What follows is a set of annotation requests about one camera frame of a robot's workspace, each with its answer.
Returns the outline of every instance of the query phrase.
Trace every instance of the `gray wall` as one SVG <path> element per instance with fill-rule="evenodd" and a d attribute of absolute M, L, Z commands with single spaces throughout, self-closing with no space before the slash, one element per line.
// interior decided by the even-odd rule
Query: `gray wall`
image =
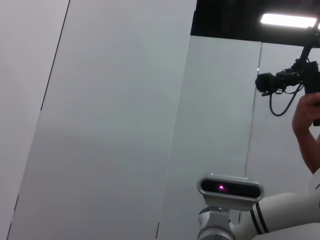
<path fill-rule="evenodd" d="M 0 239 L 7 237 L 68 1 L 0 1 Z"/>
<path fill-rule="evenodd" d="M 197 239 L 202 174 L 244 176 L 260 49 L 260 42 L 190 37 L 159 239 Z"/>
<path fill-rule="evenodd" d="M 259 72 L 275 74 L 289 68 L 300 57 L 302 47 L 278 44 L 262 44 Z M 320 62 L 320 50 L 313 49 L 310 61 Z M 304 89 L 299 92 L 288 112 L 280 117 L 273 116 L 269 110 L 269 97 L 256 93 L 246 176 L 263 184 L 265 196 L 280 193 L 308 194 L 311 173 L 306 167 L 299 145 L 292 131 L 292 118 Z M 281 113 L 292 95 L 282 94 L 272 98 L 273 110 Z M 311 127 L 316 137 L 318 127 Z M 257 240 L 300 240 L 318 239 L 319 224 L 295 227 L 291 229 L 259 236 Z"/>
<path fill-rule="evenodd" d="M 155 238 L 195 3 L 70 3 L 9 240 Z"/>

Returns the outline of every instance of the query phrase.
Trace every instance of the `person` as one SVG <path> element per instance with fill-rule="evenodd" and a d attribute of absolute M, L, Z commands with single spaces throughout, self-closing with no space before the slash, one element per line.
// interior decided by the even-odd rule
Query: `person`
<path fill-rule="evenodd" d="M 320 135 L 315 139 L 309 127 L 320 119 L 320 92 L 302 96 L 296 106 L 292 128 L 299 143 L 302 158 L 312 174 L 320 168 Z"/>

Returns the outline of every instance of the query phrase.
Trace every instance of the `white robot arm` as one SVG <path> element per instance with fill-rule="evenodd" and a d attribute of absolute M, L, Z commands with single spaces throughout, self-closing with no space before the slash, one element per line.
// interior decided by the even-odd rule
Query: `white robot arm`
<path fill-rule="evenodd" d="M 198 182 L 209 207 L 199 213 L 197 240 L 251 240 L 256 235 L 320 223 L 319 175 L 320 171 L 316 172 L 311 180 L 310 195 L 282 193 L 263 198 L 263 187 L 256 181 L 207 174 Z M 239 224 L 230 223 L 230 209 L 243 211 Z"/>

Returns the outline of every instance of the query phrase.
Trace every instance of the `ceiling light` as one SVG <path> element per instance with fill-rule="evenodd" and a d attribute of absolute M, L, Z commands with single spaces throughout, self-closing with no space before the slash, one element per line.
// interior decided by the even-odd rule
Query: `ceiling light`
<path fill-rule="evenodd" d="M 270 24 L 270 25 L 287 26 L 287 27 L 307 28 L 307 27 L 313 27 L 316 23 L 316 19 L 312 17 L 289 16 L 289 15 L 266 13 L 263 15 L 261 19 L 261 23 Z"/>

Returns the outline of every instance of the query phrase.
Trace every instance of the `video camera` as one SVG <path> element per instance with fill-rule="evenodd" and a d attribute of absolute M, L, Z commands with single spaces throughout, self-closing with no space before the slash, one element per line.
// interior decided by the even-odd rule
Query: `video camera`
<path fill-rule="evenodd" d="M 256 88 L 262 96 L 269 96 L 269 107 L 273 115 L 279 117 L 287 112 L 297 93 L 304 87 L 305 94 L 320 92 L 320 73 L 318 63 L 309 61 L 309 53 L 312 48 L 320 48 L 320 20 L 317 19 L 313 27 L 308 28 L 307 44 L 304 46 L 301 56 L 295 60 L 291 68 L 278 72 L 275 76 L 271 73 L 258 74 L 255 80 Z M 288 86 L 296 86 L 294 92 L 286 92 Z M 272 94 L 293 94 L 285 110 L 277 114 L 272 109 Z M 314 126 L 320 126 L 320 119 L 313 122 Z"/>

